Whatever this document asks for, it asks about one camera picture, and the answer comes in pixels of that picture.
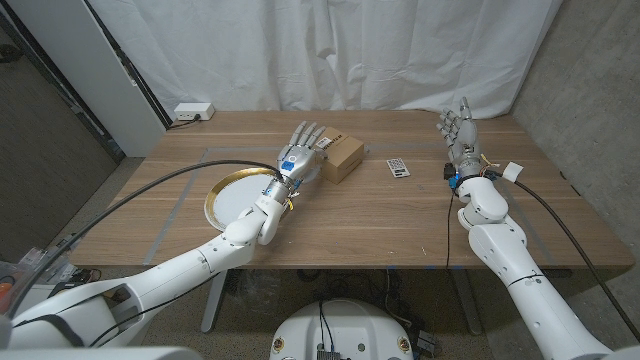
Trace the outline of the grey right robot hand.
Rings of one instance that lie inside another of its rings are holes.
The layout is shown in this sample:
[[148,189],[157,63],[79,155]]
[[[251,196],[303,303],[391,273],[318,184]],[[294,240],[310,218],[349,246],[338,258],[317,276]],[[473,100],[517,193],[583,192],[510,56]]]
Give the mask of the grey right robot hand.
[[461,177],[479,175],[481,149],[476,123],[466,97],[460,100],[460,113],[444,108],[436,124],[448,147],[448,157]]

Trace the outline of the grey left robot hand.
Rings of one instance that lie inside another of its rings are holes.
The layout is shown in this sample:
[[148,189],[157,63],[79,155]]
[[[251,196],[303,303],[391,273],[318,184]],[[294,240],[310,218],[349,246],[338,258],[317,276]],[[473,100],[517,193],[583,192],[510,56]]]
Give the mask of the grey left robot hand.
[[274,178],[263,195],[283,203],[305,181],[313,179],[327,158],[326,152],[315,148],[326,127],[303,121],[293,132],[288,144],[277,156],[280,178]]

